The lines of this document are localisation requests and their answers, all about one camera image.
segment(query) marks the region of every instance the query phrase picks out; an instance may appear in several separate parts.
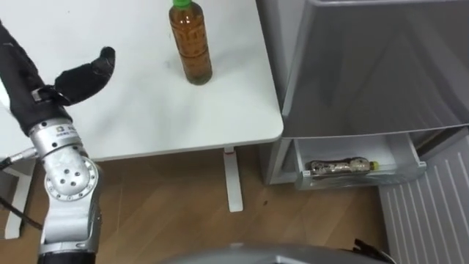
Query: white table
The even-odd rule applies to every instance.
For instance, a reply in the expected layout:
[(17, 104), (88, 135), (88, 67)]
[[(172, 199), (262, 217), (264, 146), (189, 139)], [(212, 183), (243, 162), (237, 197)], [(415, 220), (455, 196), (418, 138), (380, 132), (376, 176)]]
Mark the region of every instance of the white table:
[[(183, 75), (169, 25), (171, 0), (1, 0), (0, 19), (49, 84), (92, 61), (103, 46), (116, 49), (108, 86), (68, 108), (96, 160), (275, 141), (283, 123), (256, 2), (197, 2), (214, 70), (202, 87)], [(0, 120), (0, 136), (9, 139), (0, 141), (0, 154), (31, 146), (7, 112), (0, 111)], [(236, 156), (227, 157), (228, 183), (239, 185), (230, 171), (237, 172)]]

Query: refrigerator drawer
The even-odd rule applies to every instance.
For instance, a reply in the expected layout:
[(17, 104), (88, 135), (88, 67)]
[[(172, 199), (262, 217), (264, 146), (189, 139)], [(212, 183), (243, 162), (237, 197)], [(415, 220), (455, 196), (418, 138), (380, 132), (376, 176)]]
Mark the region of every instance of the refrigerator drawer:
[[(404, 183), (415, 180), (426, 169), (426, 163), (420, 161), (406, 133), (294, 139), (293, 150), (298, 175), (295, 186), (300, 190)], [(307, 170), (305, 165), (310, 161), (331, 161), (352, 157), (367, 158), (369, 161), (376, 161), (379, 166), (377, 170), (368, 173), (318, 177)]]

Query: black cable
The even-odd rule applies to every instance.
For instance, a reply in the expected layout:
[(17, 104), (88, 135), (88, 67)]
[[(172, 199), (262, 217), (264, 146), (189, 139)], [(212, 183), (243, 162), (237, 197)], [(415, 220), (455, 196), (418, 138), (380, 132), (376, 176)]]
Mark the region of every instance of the black cable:
[[(12, 165), (13, 165), (13, 162), (11, 161), (11, 159), (5, 158), (3, 161), (0, 161), (0, 170), (2, 171)], [(43, 226), (41, 224), (39, 224), (33, 219), (30, 219), (29, 216), (19, 211), (17, 208), (11, 205), (7, 200), (5, 200), (3, 197), (0, 197), (0, 205), (3, 205), (5, 209), (11, 211), (17, 217), (21, 218), (23, 221), (25, 221), (27, 224), (30, 224), (34, 228), (39, 229), (39, 230), (43, 229)]]

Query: refrigerator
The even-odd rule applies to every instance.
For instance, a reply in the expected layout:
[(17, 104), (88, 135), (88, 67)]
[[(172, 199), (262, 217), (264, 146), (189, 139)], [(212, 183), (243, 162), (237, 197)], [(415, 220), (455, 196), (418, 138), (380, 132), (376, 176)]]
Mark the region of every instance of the refrigerator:
[[(265, 184), (379, 186), (399, 263), (469, 263), (469, 1), (257, 4), (285, 127)], [(357, 156), (380, 168), (306, 168)]]

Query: plastic bottle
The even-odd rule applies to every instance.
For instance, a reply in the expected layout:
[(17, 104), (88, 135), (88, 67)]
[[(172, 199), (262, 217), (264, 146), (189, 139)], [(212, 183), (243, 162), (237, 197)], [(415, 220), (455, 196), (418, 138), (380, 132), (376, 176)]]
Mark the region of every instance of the plastic bottle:
[(173, 0), (169, 20), (187, 80), (196, 85), (212, 78), (202, 8), (191, 0)]

